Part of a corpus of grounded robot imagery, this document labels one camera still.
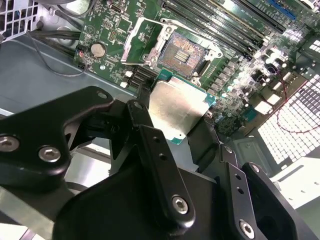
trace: screw hole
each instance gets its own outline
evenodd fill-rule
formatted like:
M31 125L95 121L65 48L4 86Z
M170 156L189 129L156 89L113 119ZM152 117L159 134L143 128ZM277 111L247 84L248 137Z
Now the screw hole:
M137 101L134 102L134 105L138 108L138 109L142 109L142 105L140 103L138 103Z
M244 227L244 229L245 229L248 233L251 233L251 229L250 229L250 227L245 226L245 227Z
M164 155L163 153L160 153L160 154L159 154L159 158L160 158L162 161L167 160L167 156Z
M237 187L236 189L238 190L238 192L239 192L240 194L245 194L245 192L244 192L240 187Z
M156 143L160 143L159 138L157 138L156 136L153 137L153 140L154 140Z
M107 98L107 95L105 95L104 93L102 92L98 92L98 96L102 99L106 99Z

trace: red wire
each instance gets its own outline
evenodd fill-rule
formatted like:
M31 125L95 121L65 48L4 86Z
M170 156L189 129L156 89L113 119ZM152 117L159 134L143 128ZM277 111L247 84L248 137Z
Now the red wire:
M284 81L284 80L282 80L282 85L283 85L283 92L284 92L284 99L285 99L282 107L284 107L285 104L286 104L287 101L288 101L287 88L286 88L286 84L285 84L285 81ZM309 133L309 132L312 131L312 130L315 130L315 129L317 129L317 128L320 128L320 125L315 126L315 127L311 128L311 129L308 129L308 130L305 130L305 131L291 131L291 130L288 130L288 129L284 128L284 127L281 126L280 123L279 123L279 113L280 113L282 107L281 107L281 108L278 110L278 112L276 113L276 124L277 124L278 127L281 128L282 130L284 130L284 131L286 131L286 132L288 132L288 133L291 133L291 134L306 134L306 133Z

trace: green circuit board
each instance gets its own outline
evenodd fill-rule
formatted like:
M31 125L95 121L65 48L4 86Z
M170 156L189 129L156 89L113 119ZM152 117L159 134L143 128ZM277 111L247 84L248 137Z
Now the green circuit board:
M141 18L146 20L137 28ZM164 27L163 19L166 23L175 21L177 28L151 67L146 59ZM266 86L254 75L262 73L272 82L281 72L292 72L300 47L319 31L319 20L319 15L299 0L98 0L85 19L75 61L81 64L83 54L91 72L133 93L146 79L159 80L162 70L169 71L215 97L211 117L218 119L218 130L229 136L239 122L255 116L255 110L246 108L244 100ZM127 41L135 30L123 61ZM178 53L179 65L166 63L163 57L161 62L173 38L187 40L193 48L192 54L185 49ZM196 59L196 67L183 72L184 61L208 53L208 42L221 56ZM91 47L97 43L104 48L102 57L92 54ZM287 63L286 69L269 72L265 59L270 50Z

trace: ram slot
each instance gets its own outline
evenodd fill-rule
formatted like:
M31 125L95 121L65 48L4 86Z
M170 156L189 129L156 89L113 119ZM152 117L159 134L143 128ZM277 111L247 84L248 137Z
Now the ram slot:
M214 11L216 14L220 15L224 19L228 20L230 23L237 23L239 26L244 27L245 30L249 30L249 33L254 33L255 35L259 36L260 38L264 38L265 35L256 30L255 28L249 26L247 23L242 21L240 18L238 18L236 15L234 15L232 12L224 9L219 3L216 3L212 0L198 0L200 3L203 4L204 7L208 8L208 10Z
M182 3L181 0L174 0L176 3L180 4L181 6L185 7L192 13L194 13L196 16L198 16L200 19L202 19L204 22L210 24L211 26L214 26L215 29L221 31L223 34L227 35L229 38L232 38L235 42L238 42L243 45L246 49L248 48L255 48L258 50L260 46L257 46L253 41L248 39L246 36L241 34L241 32L237 31L236 29L230 29L229 26L223 24L221 21L216 20L212 17L210 13L208 13L204 9L199 9L199 6L195 6L193 3L188 2L188 5L191 7L188 8L188 6L185 3Z
M170 11L177 14L178 16L181 16L182 18L188 20L190 23L197 26L200 30L204 31L206 34L208 34L212 38L218 40L222 45L225 45L226 47L229 47L229 48L241 53L242 55L246 55L246 54L250 55L250 53L247 52L247 49L245 47L239 46L233 42L230 42L230 40L218 35L216 32L212 31L208 27L206 27L203 24L201 24L200 22L198 22L194 17L192 17L192 15L190 16L190 15L186 14L185 12L181 12L180 9L177 7L177 5L173 5L173 4L169 5L168 4L168 5L164 6L164 8L169 9Z
M233 31L236 31L242 34L243 36L245 36L248 40L253 42L253 44L258 46L260 43L263 42L263 39L259 35L255 34L250 29L239 24L238 22L236 22L235 20L233 20L223 12L219 11L217 8L215 8L214 10L210 8L205 8L204 7L205 5L201 4L201 1L199 0L190 0L190 1L193 2L195 5L197 5L201 11L207 13L208 15L211 15L212 18L228 26Z
M275 20L273 20L271 17L269 17L259 8L254 6L251 2L248 2L246 0L232 0L232 1L236 3L238 6L243 7L246 11L251 12L254 15L258 16L265 25L268 25L270 28L272 28L276 32L282 34L286 30L284 26L277 23Z

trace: black cable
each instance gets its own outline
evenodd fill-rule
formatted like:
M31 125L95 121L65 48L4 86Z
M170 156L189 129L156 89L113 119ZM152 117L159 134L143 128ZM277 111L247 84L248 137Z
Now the black cable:
M75 50L74 49L71 49L67 46L61 45L60 43L53 41L53 40L50 40L50 39L47 39L47 38L40 38L40 37L36 37L36 36L33 36L33 38L36 39L37 41L45 44L45 45L48 45L51 48L54 48L64 54L68 55L72 59L75 57Z
M38 45L36 44L35 40L32 38L32 36L30 35L30 33L29 33L28 31L26 32L26 35L31 39L31 41L32 41L32 43L33 43L33 45L34 45L34 48L35 48L36 52L39 54L39 56L40 56L41 60L43 61L44 65L46 66L46 68L47 68L50 72L52 72L52 73L54 73L54 74L56 74L56 75L59 75L59 76L68 77L68 78L74 78L74 77L78 77L78 76L84 74L84 73L88 70L88 67L89 67L89 66L88 66L88 64L87 64L87 62L86 62L86 60L85 60L84 57L81 57L81 59L82 59L85 67L84 67L84 69L83 69L81 72L79 72L79 73L75 73L75 74L65 74L65 73L60 73L60 72L57 72L57 71L53 70L53 69L47 64L47 62L46 62L44 56L42 55L42 53L41 53Z
M66 30L34 30L30 32L31 35L66 35L66 36L80 36L80 31L66 31Z
M97 3L97 0L90 0L88 9L84 13L81 13L81 14L73 14L73 13L69 12L68 10L66 10L65 8L63 8L61 5L57 5L57 7L65 15L67 15L69 17L80 19L80 18L85 17L88 13L90 13L90 11L94 8L96 3Z
M66 36L66 35L32 35L37 38L49 38L49 39L64 39L64 40L79 40L79 36Z

